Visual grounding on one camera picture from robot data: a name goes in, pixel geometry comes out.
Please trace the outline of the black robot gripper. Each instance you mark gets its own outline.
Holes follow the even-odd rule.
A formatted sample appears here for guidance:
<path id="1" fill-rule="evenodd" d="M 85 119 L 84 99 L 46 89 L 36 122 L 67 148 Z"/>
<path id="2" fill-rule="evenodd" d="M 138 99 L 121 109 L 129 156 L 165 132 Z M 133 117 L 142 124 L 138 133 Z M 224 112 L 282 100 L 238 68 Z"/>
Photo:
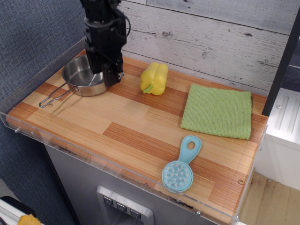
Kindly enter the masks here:
<path id="1" fill-rule="evenodd" d="M 85 20 L 86 55 L 93 74 L 103 73 L 105 86 L 119 83 L 124 74 L 122 47 L 127 43 L 125 20 L 100 23 Z"/>

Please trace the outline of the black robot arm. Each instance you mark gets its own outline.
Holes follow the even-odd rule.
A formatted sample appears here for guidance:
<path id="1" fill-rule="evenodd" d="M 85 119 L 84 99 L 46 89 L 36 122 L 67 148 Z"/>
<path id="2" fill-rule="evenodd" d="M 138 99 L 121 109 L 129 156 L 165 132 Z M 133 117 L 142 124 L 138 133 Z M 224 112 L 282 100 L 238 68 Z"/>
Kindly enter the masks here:
<path id="1" fill-rule="evenodd" d="M 102 73 L 106 87 L 123 77 L 121 50 L 127 43 L 131 24 L 117 9 L 120 0 L 82 0 L 85 11 L 85 49 L 94 74 Z"/>

